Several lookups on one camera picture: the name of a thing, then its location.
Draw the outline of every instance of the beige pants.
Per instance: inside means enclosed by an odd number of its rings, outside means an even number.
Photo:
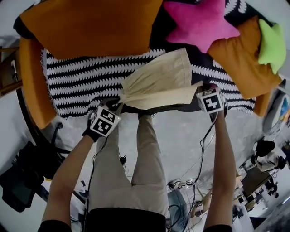
[[[104,141],[105,138],[98,141],[97,149],[103,146]],[[89,210],[132,208],[166,215],[166,180],[150,116],[143,116],[139,120],[137,150],[137,163],[130,182],[119,161],[118,129],[110,134],[106,146],[95,160],[89,191]]]

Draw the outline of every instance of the zigzag pattern rug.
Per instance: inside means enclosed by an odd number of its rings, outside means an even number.
[[[42,65],[50,97],[61,117],[86,116],[107,97],[118,97],[121,81],[136,69],[166,53],[164,49],[150,50],[139,56],[81,57],[57,60],[43,50]],[[255,100],[244,100],[229,75],[213,61],[212,68],[192,64],[193,78],[204,76],[217,84],[228,100],[230,109],[251,113]]]

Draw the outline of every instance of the glove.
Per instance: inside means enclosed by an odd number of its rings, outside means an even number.
[[[82,136],[88,135],[91,137],[92,140],[94,140],[94,142],[96,142],[98,138],[101,137],[101,135],[90,129],[91,121],[92,121],[92,114],[89,116],[87,120],[87,129],[83,132]]]

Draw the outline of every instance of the black shirt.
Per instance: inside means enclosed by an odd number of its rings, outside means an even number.
[[[38,232],[72,232],[64,222],[50,220],[42,222]],[[166,232],[165,217],[139,209],[128,208],[96,208],[90,211],[85,222],[85,232],[102,231],[150,231]],[[204,232],[232,232],[232,228],[226,225],[216,225]]]

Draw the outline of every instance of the orange pillow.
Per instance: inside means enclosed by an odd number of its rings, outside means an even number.
[[[149,50],[162,0],[48,0],[20,15],[57,59],[127,56]]]
[[[208,53],[233,79],[245,99],[256,97],[278,86],[282,80],[269,64],[258,63],[261,31],[255,16],[237,27],[241,35],[220,39]]]

